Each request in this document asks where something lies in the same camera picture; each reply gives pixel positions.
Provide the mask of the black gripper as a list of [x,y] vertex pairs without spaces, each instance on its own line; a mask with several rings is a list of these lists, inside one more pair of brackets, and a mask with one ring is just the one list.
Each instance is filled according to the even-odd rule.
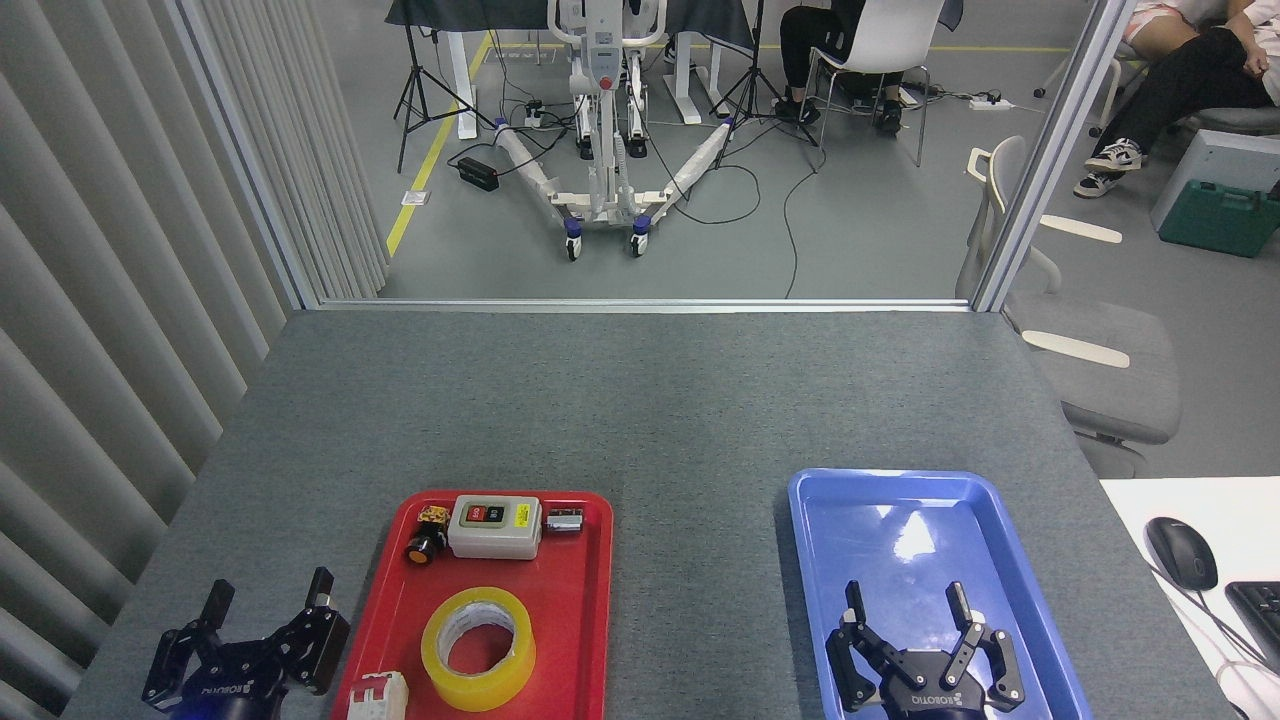
[[[878,700],[890,719],[984,719],[986,703],[1010,712],[1025,701],[1011,635],[975,616],[961,582],[951,582],[945,593],[959,642],[951,653],[902,652],[900,659],[906,670],[901,671],[897,650],[867,625],[859,582],[846,584],[847,607],[826,641],[828,665],[845,712],[856,712]],[[969,673],[978,650],[986,653],[991,667],[992,683],[987,689]],[[858,671],[855,653],[879,674],[879,685]]]
[[[221,644],[221,629],[236,594],[214,582],[202,612],[161,634],[143,684],[142,701],[170,712],[184,697],[187,719],[279,719],[291,683],[323,696],[335,675],[349,621],[330,606],[334,577],[316,568],[292,620],[266,641]],[[192,653],[200,667],[184,680]]]

